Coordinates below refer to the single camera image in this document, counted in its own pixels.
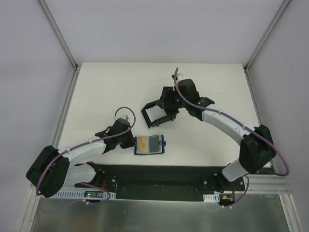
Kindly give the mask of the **gold credit card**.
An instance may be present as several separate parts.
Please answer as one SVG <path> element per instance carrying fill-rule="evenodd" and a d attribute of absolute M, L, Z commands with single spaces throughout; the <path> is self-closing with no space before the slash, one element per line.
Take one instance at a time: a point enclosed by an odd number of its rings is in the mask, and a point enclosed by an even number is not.
<path fill-rule="evenodd" d="M 138 153 L 149 153 L 149 138 L 138 137 L 137 138 L 137 152 Z"/>

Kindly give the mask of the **black plastic card rack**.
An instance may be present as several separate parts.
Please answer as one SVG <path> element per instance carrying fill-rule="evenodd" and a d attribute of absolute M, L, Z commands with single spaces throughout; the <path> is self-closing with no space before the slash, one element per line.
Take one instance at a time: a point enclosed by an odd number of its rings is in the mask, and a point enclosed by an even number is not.
<path fill-rule="evenodd" d="M 176 119 L 179 110 L 165 110 L 156 105 L 157 101 L 147 103 L 142 109 L 142 116 L 148 128 L 159 127 L 161 124 Z"/>

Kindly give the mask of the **blue leather card holder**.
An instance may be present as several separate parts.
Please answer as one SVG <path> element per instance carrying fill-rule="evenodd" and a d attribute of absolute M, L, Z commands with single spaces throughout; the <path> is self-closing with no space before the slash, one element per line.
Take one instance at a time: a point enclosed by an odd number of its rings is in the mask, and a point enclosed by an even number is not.
<path fill-rule="evenodd" d="M 136 136 L 134 154 L 139 156 L 165 153 L 166 141 L 164 135 Z"/>

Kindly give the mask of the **grey credit card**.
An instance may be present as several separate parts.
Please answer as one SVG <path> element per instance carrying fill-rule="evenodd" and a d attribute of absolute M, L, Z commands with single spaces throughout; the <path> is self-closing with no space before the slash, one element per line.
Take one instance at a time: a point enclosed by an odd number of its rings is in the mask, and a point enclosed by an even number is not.
<path fill-rule="evenodd" d="M 161 151 L 160 145 L 160 137 L 159 136 L 152 136 L 149 138 L 149 146 L 151 153 L 158 153 Z"/>

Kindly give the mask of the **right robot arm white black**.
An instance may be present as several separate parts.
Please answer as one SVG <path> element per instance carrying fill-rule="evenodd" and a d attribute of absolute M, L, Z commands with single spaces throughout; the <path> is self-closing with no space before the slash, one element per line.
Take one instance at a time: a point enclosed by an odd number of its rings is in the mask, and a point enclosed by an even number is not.
<path fill-rule="evenodd" d="M 245 125 L 228 116 L 213 100 L 201 97 L 191 79 L 181 80 L 176 87 L 163 87 L 156 104 L 168 112 L 184 108 L 189 115 L 218 128 L 240 146 L 239 157 L 207 181 L 214 191 L 229 190 L 235 180 L 256 174 L 276 156 L 268 127 Z"/>

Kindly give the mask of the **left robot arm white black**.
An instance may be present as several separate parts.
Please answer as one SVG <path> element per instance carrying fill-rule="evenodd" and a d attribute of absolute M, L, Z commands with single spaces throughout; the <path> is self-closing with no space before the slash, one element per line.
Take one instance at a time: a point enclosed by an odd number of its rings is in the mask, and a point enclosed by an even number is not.
<path fill-rule="evenodd" d="M 62 187 L 103 187 L 105 174 L 91 158 L 114 150 L 135 145 L 129 130 L 130 123 L 117 119 L 112 126 L 98 132 L 89 141 L 67 149 L 46 146 L 26 173 L 26 178 L 46 198 L 54 196 Z"/>

